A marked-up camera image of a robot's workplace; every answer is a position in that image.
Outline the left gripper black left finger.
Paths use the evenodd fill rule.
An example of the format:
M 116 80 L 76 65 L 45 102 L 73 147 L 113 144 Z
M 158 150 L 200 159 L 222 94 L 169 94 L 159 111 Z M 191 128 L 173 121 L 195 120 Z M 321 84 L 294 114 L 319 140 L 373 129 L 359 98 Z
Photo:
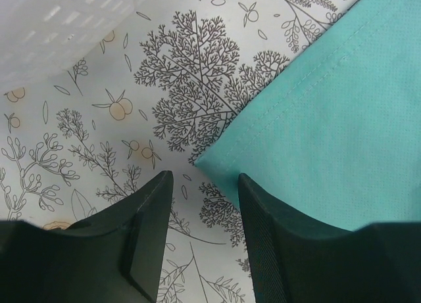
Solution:
M 174 178 L 141 189 L 66 229 L 1 222 L 2 302 L 155 302 Z

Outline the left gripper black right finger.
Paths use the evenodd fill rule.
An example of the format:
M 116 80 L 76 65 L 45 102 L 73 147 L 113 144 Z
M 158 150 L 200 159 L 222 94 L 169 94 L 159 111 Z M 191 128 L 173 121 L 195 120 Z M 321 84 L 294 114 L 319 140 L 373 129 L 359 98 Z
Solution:
M 347 231 L 266 192 L 248 175 L 238 197 L 257 302 L 419 302 L 420 224 Z

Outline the teal t shirt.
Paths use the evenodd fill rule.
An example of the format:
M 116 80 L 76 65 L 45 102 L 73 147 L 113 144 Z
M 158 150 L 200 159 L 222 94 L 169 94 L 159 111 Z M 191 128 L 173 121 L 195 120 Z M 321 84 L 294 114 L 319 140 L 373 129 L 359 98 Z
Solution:
M 196 166 L 356 230 L 420 219 L 420 0 L 360 0 L 234 119 Z

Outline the white plastic basket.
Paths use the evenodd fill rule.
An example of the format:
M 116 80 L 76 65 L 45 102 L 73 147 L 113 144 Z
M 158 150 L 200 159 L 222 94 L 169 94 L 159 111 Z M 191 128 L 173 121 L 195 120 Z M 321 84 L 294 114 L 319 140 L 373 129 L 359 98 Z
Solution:
M 139 0 L 1 0 L 1 90 L 69 69 Z

